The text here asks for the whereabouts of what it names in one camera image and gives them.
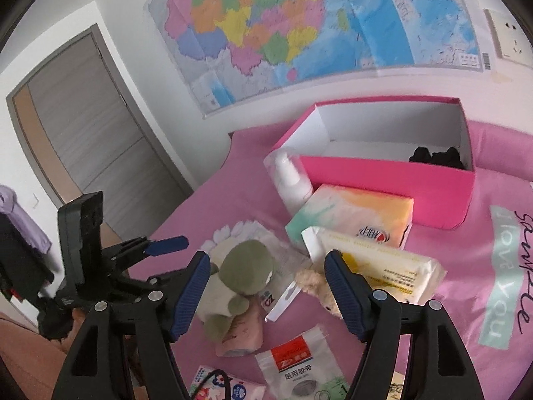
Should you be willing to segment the person's pink sleeve forearm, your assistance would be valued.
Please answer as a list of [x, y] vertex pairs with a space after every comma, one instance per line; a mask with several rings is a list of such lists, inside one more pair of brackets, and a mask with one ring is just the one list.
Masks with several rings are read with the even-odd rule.
[[51, 399], [62, 365], [86, 318], [72, 311], [73, 326], [66, 338], [47, 340], [1, 314], [1, 358], [28, 399]]

